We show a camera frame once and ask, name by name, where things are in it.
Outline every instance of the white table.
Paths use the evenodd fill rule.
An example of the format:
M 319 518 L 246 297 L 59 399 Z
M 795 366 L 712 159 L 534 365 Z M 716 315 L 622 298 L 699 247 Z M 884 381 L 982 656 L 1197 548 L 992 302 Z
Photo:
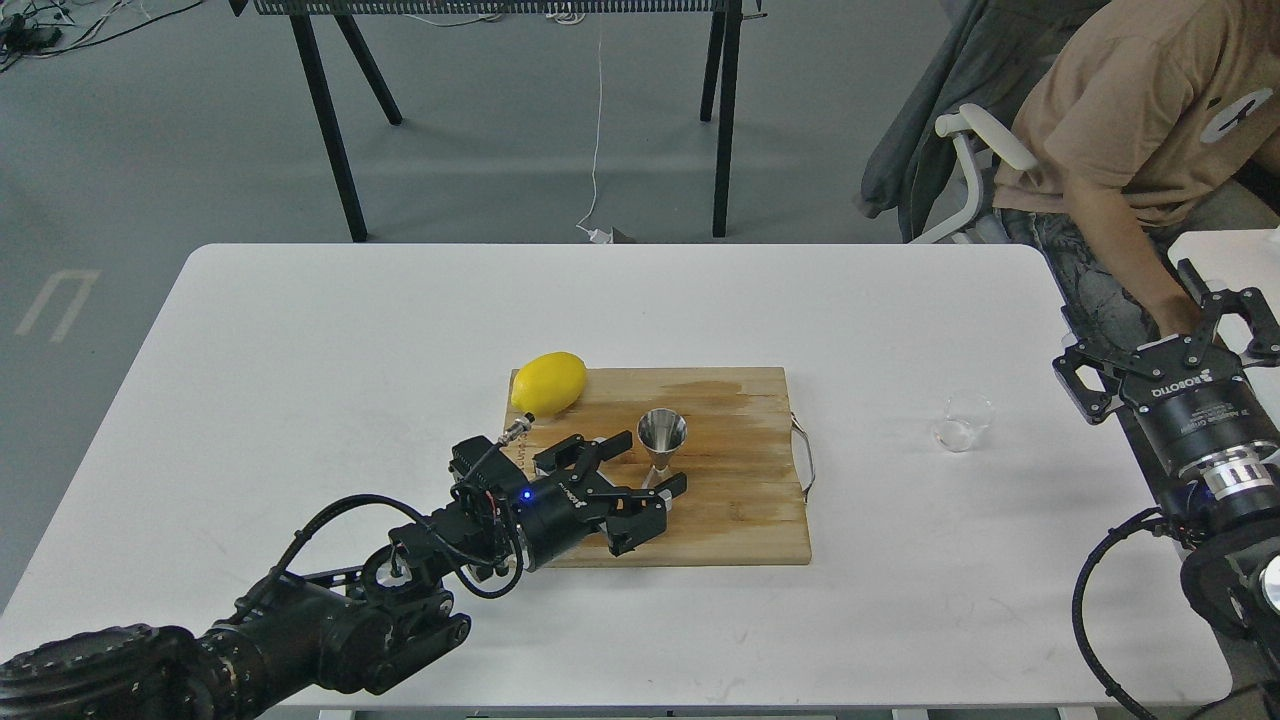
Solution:
M 1272 231 L 1189 232 L 1169 249 L 1169 259 L 1190 260 L 1213 288 L 1256 287 L 1271 310 L 1280 313 L 1280 236 L 1272 236 Z M 1243 322 L 1228 319 L 1220 329 L 1231 350 L 1244 350 L 1249 334 Z M 1280 369 L 1253 368 L 1245 374 L 1262 407 L 1280 423 Z
M 449 582 L 475 618 L 465 646 L 381 697 L 292 702 L 1106 703 L 1070 591 L 1151 500 L 1119 425 L 1087 425 L 1051 372 L 1060 304 L 1016 246 L 205 247 L 0 618 L 0 655 L 133 621 L 198 633 L 328 501 L 444 503 L 449 448 L 500 429 L 509 369 L 564 348 L 785 366 L 819 473 L 812 565 L 545 570 L 499 601 Z M 997 416 L 951 455 L 927 427 L 957 388 Z M 349 515 L 293 569 L 357 564 L 401 523 Z M 1125 543 L 1096 583 L 1089 629 L 1134 696 L 1228 691 L 1167 541 Z

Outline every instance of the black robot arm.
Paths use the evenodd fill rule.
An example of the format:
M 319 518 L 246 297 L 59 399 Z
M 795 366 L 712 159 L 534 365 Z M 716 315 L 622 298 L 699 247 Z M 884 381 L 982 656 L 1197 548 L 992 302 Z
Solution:
M 0 665 L 0 717 L 242 720 L 308 685 L 383 693 L 460 646 L 471 619 L 453 612 L 443 579 L 494 598 L 585 537 L 607 536 L 621 555 L 666 530 L 684 474 L 654 489 L 614 487 L 603 461 L 631 447 L 631 433 L 603 442 L 567 438 L 535 457 L 529 479 L 498 442 L 453 448 L 453 501 L 420 515 L 380 496 L 343 498 L 300 530 L 280 561 L 236 602 L 230 618 L 196 638 L 184 628 L 132 625 L 44 644 Z M 397 507 L 413 521 L 364 565 L 312 575 L 287 570 L 324 524 L 364 505 Z M 479 583 L 507 582 L 497 591 Z
M 1280 697 L 1280 489 L 1277 469 L 1265 461 L 1280 448 L 1280 430 L 1244 368 L 1280 365 L 1280 325 L 1257 288 L 1210 291 L 1185 261 L 1179 273 L 1202 306 L 1196 332 L 1132 354 L 1080 338 L 1055 370 L 1089 423 L 1120 418 L 1158 505 L 1146 514 L 1155 518 L 1135 516 L 1100 550 L 1139 528 L 1181 542 L 1190 551 L 1181 568 L 1189 605 L 1220 633 L 1253 642 L 1272 680 L 1270 705 Z M 1239 315 L 1252 334 L 1240 354 L 1216 340 L 1226 315 Z M 1082 380 L 1082 368 L 1097 372 L 1101 389 Z M 1094 551 L 1076 585 L 1076 638 L 1108 694 L 1151 717 L 1101 669 L 1084 638 L 1079 607 L 1102 552 Z

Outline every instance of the gray jacket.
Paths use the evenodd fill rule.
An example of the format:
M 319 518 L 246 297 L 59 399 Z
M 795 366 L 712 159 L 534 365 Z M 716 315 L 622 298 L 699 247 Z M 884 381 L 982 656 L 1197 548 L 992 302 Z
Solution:
M 955 167 L 933 120 L 964 102 L 1006 126 L 1071 33 L 1107 0 L 970 0 L 872 152 L 854 204 L 868 218 L 897 208 L 902 242 L 920 234 Z

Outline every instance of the black cable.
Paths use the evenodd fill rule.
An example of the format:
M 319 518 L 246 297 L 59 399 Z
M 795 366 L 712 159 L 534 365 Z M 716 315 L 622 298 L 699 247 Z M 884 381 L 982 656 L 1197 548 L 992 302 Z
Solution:
M 493 455 L 495 452 L 498 452 L 498 450 L 500 450 L 500 447 L 502 446 L 499 446 L 498 443 L 490 445 L 489 450 L 485 450 L 484 452 L 480 454 L 480 460 L 476 460 L 476 464 L 472 465 L 470 470 L 467 470 L 467 474 L 462 475 L 461 480 L 453 483 L 453 487 L 458 488 L 458 487 L 468 484 L 471 482 L 471 477 L 476 474 L 476 470 L 479 470 L 480 466 L 484 465 L 485 460 L 493 457 Z
M 87 27 L 87 28 L 84 29 L 84 32 L 82 32 L 82 33 L 81 33 L 81 36 L 79 36 L 79 37 L 77 37 L 77 38 L 76 38 L 74 41 L 72 41 L 70 44 L 68 44 L 68 46 L 67 46 L 67 47 L 63 47 L 63 50 L 58 50 L 58 51 L 50 51 L 50 53 L 61 53 L 61 51 L 65 51 L 65 50 L 72 50 L 72 49 L 74 49 L 74 47 L 78 47 L 78 46 L 79 46 L 79 45 L 78 45 L 79 42 L 82 42 L 82 41 L 83 41 L 83 40 L 84 40 L 86 37 L 90 37 L 90 36 L 92 36 L 92 35 L 93 35 L 95 32 L 97 32 L 97 31 L 99 31 L 99 29 L 100 29 L 100 28 L 101 28 L 101 27 L 102 27 L 104 24 L 106 24 L 106 20 L 108 20 L 108 18 L 110 18 L 110 17 L 111 17 L 111 13 L 114 13 L 114 12 L 119 10 L 119 9 L 120 9 L 120 8 L 123 8 L 123 6 L 124 6 L 124 0 L 115 0 L 114 3 L 111 3 L 111 6 L 110 6 L 110 8 L 108 8 L 105 13 L 102 13 L 102 15 L 101 15 L 100 18 L 97 18 L 96 20 L 93 20 L 93 22 L 92 22 L 92 23 L 91 23 L 91 24 L 90 24 L 90 26 L 88 26 L 88 27 Z
M 35 3 L 27 3 L 28 8 L 31 8 L 32 5 L 35 5 Z M 40 13 L 44 13 L 45 10 L 58 10 L 59 13 L 61 13 L 64 15 L 67 14 L 67 9 L 65 8 L 63 8 L 61 5 L 54 3 L 51 5 L 45 5 L 44 8 L 31 8 L 29 10 L 24 10 L 22 13 L 22 15 L 24 18 L 27 18 L 27 19 L 31 19 L 31 18 L 38 15 Z
M 499 597 L 509 593 L 516 588 L 516 583 L 520 582 L 521 575 L 525 574 L 525 553 L 520 550 L 520 542 L 517 541 L 518 536 L 516 533 L 516 520 L 511 512 L 511 505 L 506 501 L 503 502 L 503 516 L 506 519 L 504 527 L 507 529 L 507 547 L 509 547 L 512 555 L 516 556 L 516 570 L 512 573 L 511 580 L 508 580 L 507 584 L 495 591 L 486 591 L 472 583 L 471 579 L 467 578 L 466 570 L 463 570 L 452 557 L 448 559 L 449 565 L 453 566 L 453 574 L 458 577 L 462 585 L 466 587 L 471 594 L 484 600 L 498 600 Z
M 204 4 L 204 1 L 205 0 L 196 0 L 191 5 L 187 5 L 186 8 L 179 8 L 177 10 L 170 10 L 170 12 L 163 14 L 163 15 L 156 15 L 156 17 L 151 18 L 150 20 L 145 22 L 145 23 L 136 24 L 136 26 L 131 27 L 129 29 L 120 31 L 120 32 L 118 32 L 115 35 L 111 35 L 109 37 L 104 37 L 101 40 L 95 40 L 92 42 L 86 42 L 83 45 L 70 45 L 68 47 L 63 47 L 61 50 L 51 50 L 49 53 L 42 53 L 40 56 L 41 58 L 54 58 L 54 56 L 58 56 L 58 55 L 64 55 L 67 53 L 70 53 L 72 50 L 83 50 L 86 47 L 92 47 L 95 45 L 101 45 L 104 42 L 115 40 L 116 37 L 124 37 L 125 35 L 129 35 L 131 32 L 133 32 L 136 29 L 142 29 L 142 28 L 147 27 L 148 24 L 151 24 L 151 23 L 154 23 L 156 20 L 163 20 L 165 18 L 172 18 L 173 15 L 177 15 L 179 13 L 186 13 L 187 10 L 191 10 L 192 8 L 196 8 L 197 5 Z
M 1142 530 L 1155 530 L 1161 527 L 1165 520 L 1164 518 L 1148 519 L 1152 515 L 1160 512 L 1158 507 L 1149 507 L 1138 512 L 1133 518 L 1125 520 L 1119 528 L 1112 528 L 1107 530 L 1107 537 L 1093 548 L 1093 552 L 1084 560 L 1084 566 L 1080 568 L 1080 575 L 1075 580 L 1075 591 L 1071 593 L 1071 629 L 1075 630 L 1075 644 L 1080 648 L 1080 655 L 1084 657 L 1085 665 L 1093 671 L 1093 676 L 1102 683 L 1102 687 L 1107 692 L 1107 697 L 1114 697 L 1116 701 L 1124 706 L 1125 710 L 1133 712 L 1140 720 L 1158 720 L 1149 710 L 1142 706 L 1140 702 L 1133 698 L 1129 693 L 1124 692 L 1120 683 L 1111 676 L 1110 673 L 1102 666 L 1102 661 L 1093 652 L 1093 646 L 1089 644 L 1089 638 L 1084 632 L 1084 588 L 1089 583 L 1089 575 L 1093 574 L 1093 569 L 1102 561 L 1102 556 L 1107 553 L 1108 550 L 1120 543 L 1120 541 L 1139 533 Z
M 244 618 L 248 616 L 248 614 L 255 607 L 257 607 L 259 603 L 262 602 L 262 597 L 265 597 L 268 591 L 271 589 L 271 585 L 274 585 L 275 582 L 279 580 L 282 575 L 284 575 L 284 571 L 288 569 L 289 562 L 293 562 L 293 559 L 297 557 L 298 552 L 302 551 L 302 547 L 320 530 L 320 528 L 325 527 L 339 515 L 349 512 L 357 507 L 364 507 L 365 505 L 387 505 L 389 507 L 399 510 L 404 515 L 408 515 L 410 519 L 412 519 L 420 527 L 431 533 L 435 541 L 439 542 L 440 546 L 447 550 L 444 555 L 445 557 L 449 559 L 449 564 L 453 565 L 454 569 L 457 569 L 456 557 L 461 557 L 474 565 L 483 565 L 483 566 L 493 565 L 489 561 L 475 557 L 451 544 L 447 539 L 444 539 L 444 537 L 440 536 L 440 533 L 435 529 L 435 525 L 433 525 L 426 518 L 422 516 L 421 512 L 419 512 L 410 505 L 380 495 L 352 495 L 342 500 L 330 502 L 324 510 L 317 512 L 316 516 L 312 518 L 311 521 L 307 523 L 301 530 L 293 533 L 293 542 L 291 542 L 289 547 L 285 548 L 284 553 L 280 556 L 280 560 L 271 566 L 271 570 L 268 573 L 264 582 L 257 587 L 257 591 L 242 598 L 241 607 L 236 611 L 234 615 L 230 616 L 230 619 L 227 620 L 227 623 L 230 625 L 241 624 L 244 620 Z

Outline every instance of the gray concrete floor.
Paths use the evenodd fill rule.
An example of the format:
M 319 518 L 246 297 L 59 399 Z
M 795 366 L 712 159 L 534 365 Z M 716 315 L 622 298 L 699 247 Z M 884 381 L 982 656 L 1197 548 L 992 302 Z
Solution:
M 152 15 L 178 6 L 147 1 Z M 744 28 L 726 241 L 897 242 L 892 213 L 864 219 L 850 197 L 946 14 L 937 0 L 765 9 Z M 129 13 L 108 31 L 141 19 Z M 334 23 L 315 24 L 371 242 L 582 242 L 573 225 L 593 192 L 599 45 L 599 201 L 588 227 L 712 241 L 716 131 L 696 119 L 704 17 L 462 28 L 361 18 L 407 118 L 398 128 Z M 210 1 L 0 76 L 0 606 L 187 255 L 210 242 L 347 241 L 283 18 L 234 18 Z M 52 336 L 74 282 L 19 333 L 60 270 L 99 273 L 65 337 Z

